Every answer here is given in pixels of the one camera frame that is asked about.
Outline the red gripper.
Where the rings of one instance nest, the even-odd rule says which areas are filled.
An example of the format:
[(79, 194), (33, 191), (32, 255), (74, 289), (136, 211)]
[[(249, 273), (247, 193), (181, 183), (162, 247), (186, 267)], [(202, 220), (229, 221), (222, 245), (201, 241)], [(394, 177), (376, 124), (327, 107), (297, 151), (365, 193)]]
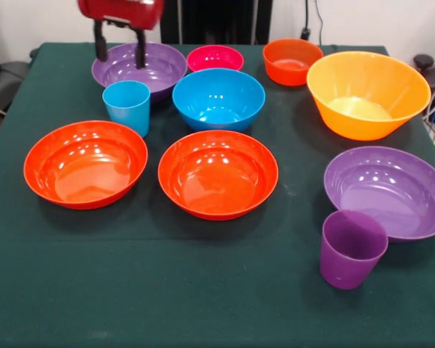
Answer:
[(144, 30), (151, 30), (160, 21), (165, 6), (163, 0), (78, 0), (82, 15), (94, 21), (96, 58), (107, 61), (107, 42), (102, 34), (103, 22), (114, 23), (133, 29), (137, 37), (136, 68), (145, 67), (146, 36)]

